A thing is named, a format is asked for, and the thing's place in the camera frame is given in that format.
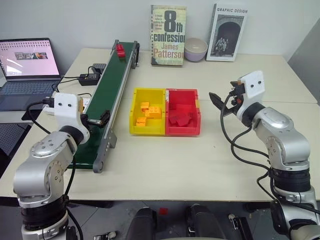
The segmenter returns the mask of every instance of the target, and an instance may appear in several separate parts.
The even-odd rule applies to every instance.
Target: laptop screen
[[[48,38],[1,40],[0,65],[9,78],[59,75]]]

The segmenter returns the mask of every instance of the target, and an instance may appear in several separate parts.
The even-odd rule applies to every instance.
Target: photo on book cover
[[[217,16],[211,57],[233,58],[244,18],[239,15],[219,14]]]

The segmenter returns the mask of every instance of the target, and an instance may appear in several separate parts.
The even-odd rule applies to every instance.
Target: power adapter
[[[98,84],[100,76],[99,73],[80,74],[79,83],[81,86],[94,86]]]

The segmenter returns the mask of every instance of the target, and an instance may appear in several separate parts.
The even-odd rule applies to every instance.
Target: laptop keyboard
[[[7,82],[0,91],[0,95],[32,95],[53,93],[52,84],[56,82]]]

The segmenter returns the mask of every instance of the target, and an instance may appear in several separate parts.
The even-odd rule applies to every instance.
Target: yellow block
[[[149,102],[148,101],[142,102],[140,104],[140,108],[142,112],[145,112],[146,110],[149,109]]]
[[[149,110],[145,111],[145,117],[151,119],[160,119],[162,115],[161,108],[158,106],[151,106]]]
[[[138,117],[136,119],[136,126],[138,127],[145,127],[146,126],[146,122],[147,122],[147,118],[146,117]]]

